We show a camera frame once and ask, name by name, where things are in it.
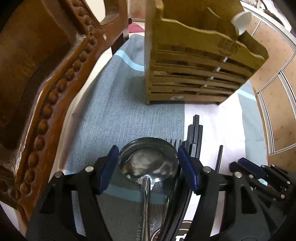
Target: printed logo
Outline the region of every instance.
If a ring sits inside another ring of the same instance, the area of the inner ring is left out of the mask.
[[[236,54],[239,45],[233,40],[221,38],[218,47],[221,53]]]
[[[190,228],[192,221],[191,220],[184,220],[181,224],[179,232],[175,238],[175,241],[184,241],[188,230]],[[151,241],[157,241],[160,229],[156,230],[155,233],[152,235]]]

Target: metal spoon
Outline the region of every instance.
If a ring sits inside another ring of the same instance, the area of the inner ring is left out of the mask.
[[[119,153],[119,168],[133,182],[142,187],[142,241],[150,240],[149,199],[156,182],[172,175],[178,167],[175,148],[165,140],[144,137],[128,143]]]

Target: spoon handle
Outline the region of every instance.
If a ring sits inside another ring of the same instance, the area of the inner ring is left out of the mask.
[[[149,225],[149,200],[150,200],[150,177],[145,176],[142,182],[142,192],[143,192],[143,223],[142,223],[142,241],[150,240],[150,225]]]

